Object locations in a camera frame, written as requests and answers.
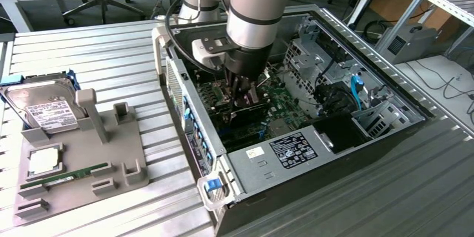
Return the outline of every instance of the ribbed metal surface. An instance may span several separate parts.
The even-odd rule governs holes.
[[[444,118],[230,236],[468,236],[472,214],[474,140]]]
[[[474,0],[427,0],[469,27],[474,27]]]
[[[212,236],[213,227],[185,160],[154,72],[150,29],[133,22],[69,31],[22,33],[5,51],[3,74],[70,68],[97,92],[98,111],[126,101],[138,118],[150,183],[27,226],[11,226],[21,122],[0,107],[0,235]]]

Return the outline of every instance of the motherboard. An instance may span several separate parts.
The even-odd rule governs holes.
[[[276,69],[266,68],[268,76],[258,77],[256,91],[266,98],[264,106],[250,112],[250,118],[246,118],[250,122],[236,127],[228,123],[230,97],[225,80],[214,79],[196,86],[214,130],[228,152],[292,132],[309,119],[297,105],[299,100],[285,89],[276,71]]]

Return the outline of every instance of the hard drive label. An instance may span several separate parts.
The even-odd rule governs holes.
[[[43,130],[77,123],[66,101],[31,105],[26,110]]]
[[[300,132],[270,142],[269,146],[285,169],[317,157]]]

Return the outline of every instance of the green circuit board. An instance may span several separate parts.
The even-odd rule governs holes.
[[[265,76],[261,75],[257,84],[264,79]],[[284,130],[289,132],[299,129],[300,124],[308,119],[288,90],[280,86],[280,80],[273,73],[269,73],[269,78],[256,89],[260,95],[266,93],[269,96],[266,113],[257,122],[250,122],[237,128],[229,128],[228,123],[222,120],[229,110],[225,80],[200,83],[196,88],[226,152],[277,137],[273,125],[282,126]]]

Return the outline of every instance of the blue latch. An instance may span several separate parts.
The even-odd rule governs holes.
[[[205,191],[213,191],[221,188],[220,179],[208,180],[204,184]]]
[[[22,82],[22,75],[14,74],[1,78],[0,86],[21,84]]]
[[[184,119],[188,119],[188,118],[189,118],[189,115],[190,115],[190,109],[186,108],[186,109],[184,110]]]

